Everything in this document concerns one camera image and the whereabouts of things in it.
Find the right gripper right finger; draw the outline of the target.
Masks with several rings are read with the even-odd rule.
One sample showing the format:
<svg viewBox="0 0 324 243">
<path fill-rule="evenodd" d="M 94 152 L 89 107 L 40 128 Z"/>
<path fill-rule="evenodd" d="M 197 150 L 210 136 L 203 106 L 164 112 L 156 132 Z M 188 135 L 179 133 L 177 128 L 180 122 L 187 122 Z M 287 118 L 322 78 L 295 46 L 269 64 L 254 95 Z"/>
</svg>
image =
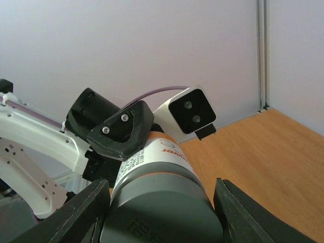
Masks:
<svg viewBox="0 0 324 243">
<path fill-rule="evenodd" d="M 229 180 L 217 178 L 213 201 L 223 229 L 223 242 L 315 242 Z"/>
</svg>

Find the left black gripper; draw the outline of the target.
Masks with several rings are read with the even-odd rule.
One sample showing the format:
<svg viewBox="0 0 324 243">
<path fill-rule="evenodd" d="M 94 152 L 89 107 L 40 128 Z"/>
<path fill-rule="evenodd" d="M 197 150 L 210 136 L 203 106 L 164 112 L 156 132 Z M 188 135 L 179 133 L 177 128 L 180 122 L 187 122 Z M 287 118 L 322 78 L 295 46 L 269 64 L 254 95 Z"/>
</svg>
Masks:
<svg viewBox="0 0 324 243">
<path fill-rule="evenodd" d="M 66 128 L 91 149 L 83 179 L 115 182 L 121 165 L 141 150 L 153 125 L 154 115 L 145 101 L 137 101 L 120 110 L 90 88 L 86 88 L 70 108 Z"/>
</svg>

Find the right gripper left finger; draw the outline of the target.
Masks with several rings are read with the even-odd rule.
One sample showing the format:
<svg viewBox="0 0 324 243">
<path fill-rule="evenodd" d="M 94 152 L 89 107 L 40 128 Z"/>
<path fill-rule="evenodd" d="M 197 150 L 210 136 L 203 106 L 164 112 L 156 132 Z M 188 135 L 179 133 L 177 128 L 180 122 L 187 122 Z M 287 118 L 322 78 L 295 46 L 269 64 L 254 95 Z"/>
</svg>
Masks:
<svg viewBox="0 0 324 243">
<path fill-rule="evenodd" d="M 12 242 L 99 242 L 109 205 L 108 181 L 96 180 Z"/>
</svg>

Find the orange pill bottle grey cap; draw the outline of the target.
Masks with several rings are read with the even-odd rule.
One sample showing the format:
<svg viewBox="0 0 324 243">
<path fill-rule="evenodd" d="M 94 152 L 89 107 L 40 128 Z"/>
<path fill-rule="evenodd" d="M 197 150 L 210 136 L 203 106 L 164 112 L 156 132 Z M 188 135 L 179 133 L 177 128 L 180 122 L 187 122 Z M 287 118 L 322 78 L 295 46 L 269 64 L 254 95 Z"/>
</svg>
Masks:
<svg viewBox="0 0 324 243">
<path fill-rule="evenodd" d="M 211 201 L 177 142 L 150 132 L 121 164 L 101 242 L 223 242 Z"/>
</svg>

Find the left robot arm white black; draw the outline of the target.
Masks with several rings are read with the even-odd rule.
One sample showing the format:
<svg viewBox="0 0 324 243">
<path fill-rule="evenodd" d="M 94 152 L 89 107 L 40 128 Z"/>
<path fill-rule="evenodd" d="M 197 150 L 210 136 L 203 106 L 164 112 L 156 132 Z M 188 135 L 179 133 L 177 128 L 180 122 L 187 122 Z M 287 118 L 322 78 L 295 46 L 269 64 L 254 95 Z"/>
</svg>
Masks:
<svg viewBox="0 0 324 243">
<path fill-rule="evenodd" d="M 60 123 L 20 100 L 13 83 L 2 79 L 1 179 L 36 217 L 47 218 L 69 200 L 51 179 L 52 168 L 113 185 L 121 162 L 143 148 L 153 119 L 144 101 L 119 108 L 86 88 Z"/>
</svg>

